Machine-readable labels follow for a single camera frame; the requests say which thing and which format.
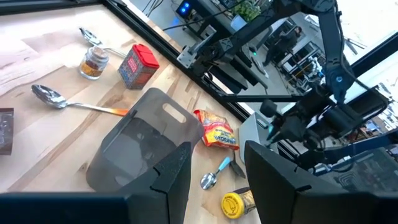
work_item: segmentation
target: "yellow container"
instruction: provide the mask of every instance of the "yellow container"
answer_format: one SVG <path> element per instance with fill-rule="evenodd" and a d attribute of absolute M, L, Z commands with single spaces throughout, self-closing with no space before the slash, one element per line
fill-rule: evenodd
<path fill-rule="evenodd" d="M 256 204 L 249 187 L 227 193 L 221 200 L 221 209 L 232 219 L 239 218 L 255 208 Z"/>

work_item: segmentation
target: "spoon with orange handle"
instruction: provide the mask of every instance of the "spoon with orange handle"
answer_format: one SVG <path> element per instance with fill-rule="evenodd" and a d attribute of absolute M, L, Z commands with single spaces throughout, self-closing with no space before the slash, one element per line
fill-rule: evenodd
<path fill-rule="evenodd" d="M 96 111 L 116 114 L 119 116 L 124 116 L 129 112 L 129 110 L 127 109 L 112 109 L 112 108 L 103 108 L 100 106 L 88 105 L 85 103 L 71 103 L 68 102 L 67 99 L 65 99 L 63 96 L 61 96 L 61 94 L 43 85 L 32 85 L 32 92 L 47 105 L 58 109 L 64 109 L 67 106 L 78 106 L 78 107 L 93 109 Z"/>

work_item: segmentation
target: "snack bag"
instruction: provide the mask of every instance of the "snack bag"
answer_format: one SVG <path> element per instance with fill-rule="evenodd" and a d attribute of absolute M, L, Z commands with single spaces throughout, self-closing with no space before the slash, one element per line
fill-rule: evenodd
<path fill-rule="evenodd" d="M 239 149 L 234 133 L 225 118 L 204 110 L 195 110 L 193 113 L 196 114 L 205 128 L 205 135 L 202 140 L 206 146 L 227 147 L 233 150 Z"/>

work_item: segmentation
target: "wooden table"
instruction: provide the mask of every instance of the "wooden table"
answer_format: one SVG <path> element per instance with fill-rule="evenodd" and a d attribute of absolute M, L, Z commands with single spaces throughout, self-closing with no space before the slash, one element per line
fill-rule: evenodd
<path fill-rule="evenodd" d="M 169 36 L 141 11 L 127 2 L 177 49 Z M 126 90 L 116 69 L 122 59 L 110 55 L 97 81 L 83 78 L 77 70 L 89 47 L 78 27 L 96 34 L 106 45 L 127 52 L 132 44 L 151 47 L 103 6 L 79 7 L 0 17 L 0 105 L 15 109 L 14 146 L 11 156 L 0 157 L 0 190 L 92 191 L 85 171 L 102 139 L 121 119 L 119 116 L 78 108 L 55 110 L 31 92 L 34 83 L 49 86 L 70 101 L 113 108 L 131 108 L 150 87 L 159 88 L 188 111 L 208 110 L 225 116 L 236 129 L 241 123 L 158 51 L 159 71 L 142 91 Z M 244 167 L 236 152 L 238 162 Z M 228 168 L 209 191 L 200 188 L 203 174 L 214 171 L 226 149 L 205 147 L 199 142 L 192 156 L 192 179 L 185 223 L 259 223 L 257 212 L 228 220 L 220 209 L 222 196 L 248 186 Z"/>

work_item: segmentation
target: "red box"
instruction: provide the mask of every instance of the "red box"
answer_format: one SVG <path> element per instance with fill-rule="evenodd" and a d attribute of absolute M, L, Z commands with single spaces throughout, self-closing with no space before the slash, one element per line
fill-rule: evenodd
<path fill-rule="evenodd" d="M 134 44 L 118 71 L 128 89 L 141 90 L 158 68 L 159 63 L 150 49 Z"/>

